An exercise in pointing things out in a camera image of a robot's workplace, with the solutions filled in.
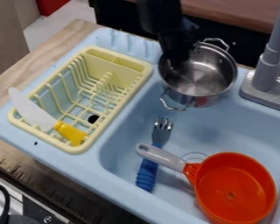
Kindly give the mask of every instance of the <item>red object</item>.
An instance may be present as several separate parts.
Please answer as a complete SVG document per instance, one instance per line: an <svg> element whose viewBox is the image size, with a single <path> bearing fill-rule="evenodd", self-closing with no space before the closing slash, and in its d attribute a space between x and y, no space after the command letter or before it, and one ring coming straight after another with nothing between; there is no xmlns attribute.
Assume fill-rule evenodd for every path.
<svg viewBox="0 0 280 224"><path fill-rule="evenodd" d="M222 152L201 164L186 164L199 208L214 224L256 224L276 203L276 187L266 168L248 157Z"/></svg>
<svg viewBox="0 0 280 224"><path fill-rule="evenodd" d="M50 16L70 0L37 0L40 15Z"/></svg>

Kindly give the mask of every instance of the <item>gray faucet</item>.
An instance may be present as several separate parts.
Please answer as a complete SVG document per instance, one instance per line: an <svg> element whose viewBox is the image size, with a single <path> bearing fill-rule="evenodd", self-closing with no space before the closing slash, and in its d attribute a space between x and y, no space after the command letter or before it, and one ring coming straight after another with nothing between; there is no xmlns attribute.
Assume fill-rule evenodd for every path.
<svg viewBox="0 0 280 224"><path fill-rule="evenodd" d="M269 91L280 74L280 12L265 52L261 55L252 81L254 88Z"/></svg>
<svg viewBox="0 0 280 224"><path fill-rule="evenodd" d="M269 43L260 56L255 71L241 84L243 98L280 109L280 11Z"/></svg>

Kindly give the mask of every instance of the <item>pot handle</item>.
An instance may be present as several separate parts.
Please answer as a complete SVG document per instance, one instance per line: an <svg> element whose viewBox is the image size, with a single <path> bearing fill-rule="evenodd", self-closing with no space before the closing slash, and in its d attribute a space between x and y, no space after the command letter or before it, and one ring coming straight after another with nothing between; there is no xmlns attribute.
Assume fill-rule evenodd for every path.
<svg viewBox="0 0 280 224"><path fill-rule="evenodd" d="M138 144L136 154L176 172L183 173L185 169L186 161L184 159L147 143Z"/></svg>
<svg viewBox="0 0 280 224"><path fill-rule="evenodd" d="M167 91L168 91L168 88L160 96L160 101L163 103L164 107L166 107L169 110L186 111L186 107L184 107L184 108L173 108L173 107L171 107L167 104L167 102L164 99L164 95L166 94Z"/></svg>
<svg viewBox="0 0 280 224"><path fill-rule="evenodd" d="M202 42L203 43L206 43L206 42L220 42L225 47L225 49L223 49L223 50L225 50L227 52L229 51L229 48L230 48L230 46L227 43L225 43L224 40L221 39L221 38L205 38Z"/></svg>

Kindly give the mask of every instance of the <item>blue handle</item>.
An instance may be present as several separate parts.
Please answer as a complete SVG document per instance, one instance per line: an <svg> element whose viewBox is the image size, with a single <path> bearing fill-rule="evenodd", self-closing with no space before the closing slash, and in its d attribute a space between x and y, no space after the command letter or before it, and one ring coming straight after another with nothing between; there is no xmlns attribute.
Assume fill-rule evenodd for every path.
<svg viewBox="0 0 280 224"><path fill-rule="evenodd" d="M160 143L153 143L152 145L161 148ZM156 182L157 170L158 164L144 158L140 165L139 172L136 176L136 186L151 193Z"/></svg>

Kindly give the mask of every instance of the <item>wooden countertop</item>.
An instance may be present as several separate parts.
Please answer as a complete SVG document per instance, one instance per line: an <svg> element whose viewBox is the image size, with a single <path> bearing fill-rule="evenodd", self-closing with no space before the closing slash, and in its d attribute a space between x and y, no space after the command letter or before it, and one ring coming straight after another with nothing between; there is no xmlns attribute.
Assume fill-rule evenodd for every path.
<svg viewBox="0 0 280 224"><path fill-rule="evenodd" d="M74 20L62 31L0 75L0 108L9 87L23 89L100 26ZM144 223L118 206L75 184L0 140L0 170L86 223Z"/></svg>
<svg viewBox="0 0 280 224"><path fill-rule="evenodd" d="M271 33L280 9L280 0L181 0L181 2L186 15L266 33Z"/></svg>

